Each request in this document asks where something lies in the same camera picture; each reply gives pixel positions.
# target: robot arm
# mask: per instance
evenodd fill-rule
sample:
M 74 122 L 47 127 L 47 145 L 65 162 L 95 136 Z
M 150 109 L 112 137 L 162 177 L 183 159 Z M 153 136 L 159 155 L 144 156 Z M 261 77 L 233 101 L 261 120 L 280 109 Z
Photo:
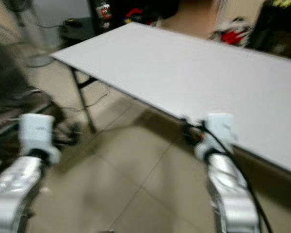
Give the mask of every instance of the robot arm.
M 232 116 L 210 114 L 205 128 L 213 132 L 231 153 Z M 248 184 L 223 147 L 205 133 L 195 154 L 208 164 L 207 188 L 212 198 L 218 233 L 259 233 L 259 214 Z
M 22 156 L 0 175 L 0 233 L 25 232 L 45 170 L 59 161 L 60 153 L 52 145 L 52 122 L 46 115 L 22 117 Z

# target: wire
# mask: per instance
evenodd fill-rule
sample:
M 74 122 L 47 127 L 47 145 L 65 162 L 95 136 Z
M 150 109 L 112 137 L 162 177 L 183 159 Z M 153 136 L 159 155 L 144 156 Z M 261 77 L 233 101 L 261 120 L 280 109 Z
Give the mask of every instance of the wire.
M 98 102 L 101 101 L 103 98 L 105 98 L 109 93 L 110 93 L 110 86 L 108 86 L 106 88 L 106 92 L 102 96 L 100 96 L 94 103 L 87 105 L 86 108 L 92 107 L 92 106 L 98 104 Z M 73 112 L 81 112 L 81 111 L 85 110 L 85 108 L 77 109 L 74 107 L 61 107 L 61 109 L 68 109 L 68 110 L 73 111 Z
M 253 191 L 253 188 L 251 186 L 251 184 L 249 183 L 248 181 L 248 178 L 245 176 L 244 172 L 242 171 L 240 165 L 238 164 L 238 162 L 233 158 L 231 152 L 223 145 L 223 143 L 210 131 L 208 130 L 205 126 L 197 126 L 198 129 L 200 130 L 203 130 L 204 132 L 210 134 L 216 141 L 217 143 L 220 144 L 220 146 L 224 149 L 224 151 L 228 154 L 229 158 L 234 162 L 234 164 L 236 165 L 236 167 L 238 168 L 238 170 L 240 171 L 240 173 L 242 174 L 242 176 L 244 177 L 244 179 L 246 180 L 247 182 L 247 186 L 248 186 L 248 190 L 249 192 L 251 193 L 252 195 L 252 198 L 253 198 L 253 201 L 255 203 L 255 205 L 257 206 L 258 208 L 258 212 L 261 214 L 263 220 L 264 220 L 264 223 L 266 225 L 266 228 L 267 228 L 267 231 L 269 233 L 273 233 L 273 230 L 272 230 L 272 227 L 271 227 L 271 224 L 261 206 L 261 203 L 259 202 L 255 192 Z
M 50 29 L 50 28 L 58 28 L 58 27 L 61 27 L 62 24 L 58 24 L 58 25 L 53 25 L 53 26 L 44 26 L 38 22 L 35 22 L 34 20 L 32 20 L 31 18 L 29 18 L 27 15 L 24 15 L 24 17 L 30 22 L 30 23 L 33 23 L 35 25 L 37 25 L 38 27 L 40 28 L 46 28 L 46 29 Z

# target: metal table leg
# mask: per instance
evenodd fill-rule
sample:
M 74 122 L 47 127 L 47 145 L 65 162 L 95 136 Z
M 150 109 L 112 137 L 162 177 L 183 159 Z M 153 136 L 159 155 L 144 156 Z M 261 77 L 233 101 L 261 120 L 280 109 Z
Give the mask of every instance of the metal table leg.
M 91 129 L 91 131 L 93 133 L 95 133 L 97 130 L 96 130 L 96 127 L 94 126 L 94 123 L 93 123 L 93 120 L 92 120 L 92 117 L 90 115 L 90 112 L 88 110 L 88 107 L 86 105 L 86 101 L 85 101 L 85 98 L 84 98 L 84 95 L 83 95 L 83 92 L 82 92 L 82 88 L 86 87 L 87 85 L 97 81 L 97 79 L 93 78 L 93 77 L 90 77 L 87 81 L 83 82 L 83 83 L 79 83 L 79 80 L 78 80 L 78 77 L 77 77 L 77 71 L 76 69 L 74 69 L 73 67 L 70 67 L 71 69 L 71 72 L 72 72 L 72 77 L 74 79 L 74 82 L 76 83 L 77 85 L 77 89 L 78 89 L 78 92 L 79 92 L 79 95 L 80 95 L 80 98 L 81 98 L 81 102 L 82 102 L 82 105 L 83 105 L 83 108 L 85 110 L 85 114 L 87 116 L 87 119 L 88 119 L 88 124 L 89 124 L 89 127 Z

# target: table leg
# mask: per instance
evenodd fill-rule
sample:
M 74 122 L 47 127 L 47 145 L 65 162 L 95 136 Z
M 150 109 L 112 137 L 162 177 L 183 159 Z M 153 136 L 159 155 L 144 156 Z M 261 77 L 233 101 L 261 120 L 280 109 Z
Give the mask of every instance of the table leg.
M 95 133 L 97 130 L 96 130 L 96 127 L 94 126 L 92 117 L 91 117 L 90 112 L 88 110 L 88 107 L 86 105 L 86 101 L 85 101 L 85 98 L 84 98 L 84 95 L 83 95 L 83 92 L 82 92 L 83 86 L 80 87 L 80 83 L 79 83 L 79 80 L 78 80 L 78 77 L 77 77 L 77 71 L 76 71 L 76 69 L 74 69 L 72 67 L 70 67 L 70 69 L 71 69 L 71 72 L 72 72 L 73 80 L 76 83 L 76 86 L 77 86 L 77 89 L 78 89 L 78 92 L 79 92 L 79 95 L 80 95 L 80 98 L 81 98 L 81 102 L 82 102 L 82 105 L 83 105 L 85 114 L 86 114 L 87 119 L 88 119 L 89 127 L 90 127 L 92 133 Z

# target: white table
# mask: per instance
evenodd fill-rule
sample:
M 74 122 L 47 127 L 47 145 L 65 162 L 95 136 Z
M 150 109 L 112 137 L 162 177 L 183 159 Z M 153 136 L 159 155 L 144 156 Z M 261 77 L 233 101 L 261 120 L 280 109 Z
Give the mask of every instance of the white table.
M 136 23 L 53 57 L 176 118 L 230 112 L 237 146 L 291 172 L 290 60 Z

